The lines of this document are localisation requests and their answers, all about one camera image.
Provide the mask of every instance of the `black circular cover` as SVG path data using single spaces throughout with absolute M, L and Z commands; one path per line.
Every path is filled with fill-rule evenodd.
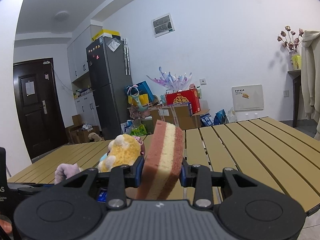
M 221 203 L 218 216 L 235 236 L 280 240 L 298 237 L 306 215 L 298 202 L 284 194 L 246 187 Z
M 101 218 L 99 204 L 74 188 L 48 190 L 23 201 L 14 212 L 20 234 L 32 240 L 71 240 L 90 232 Z

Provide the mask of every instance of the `wooden slatted table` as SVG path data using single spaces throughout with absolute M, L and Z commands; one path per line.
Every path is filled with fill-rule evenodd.
M 152 135 L 142 137 L 146 154 Z M 9 182 L 52 183 L 60 163 L 95 167 L 110 141 L 63 146 L 19 172 Z M 225 167 L 291 196 L 307 215 L 320 207 L 320 142 L 269 117 L 185 131 L 185 157 L 221 172 Z M 213 188 L 215 203 L 222 201 Z M 178 181 L 168 199 L 193 200 L 194 189 Z

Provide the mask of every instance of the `dark brown door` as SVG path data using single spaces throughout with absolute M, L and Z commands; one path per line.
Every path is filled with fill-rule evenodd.
M 68 142 L 53 75 L 53 59 L 13 65 L 13 84 L 22 135 L 31 159 Z

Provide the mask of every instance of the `beige fabric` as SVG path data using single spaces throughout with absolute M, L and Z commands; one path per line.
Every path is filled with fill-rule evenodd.
M 316 138 L 320 138 L 320 31 L 305 31 L 301 49 L 301 88 L 305 112 L 318 123 Z

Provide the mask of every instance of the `wall socket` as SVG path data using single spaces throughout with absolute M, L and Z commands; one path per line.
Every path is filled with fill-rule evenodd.
M 283 97 L 288 98 L 289 97 L 289 90 L 283 90 Z
M 207 84 L 207 81 L 205 80 L 205 78 L 200 78 L 199 81 L 200 81 L 200 85 L 206 85 Z

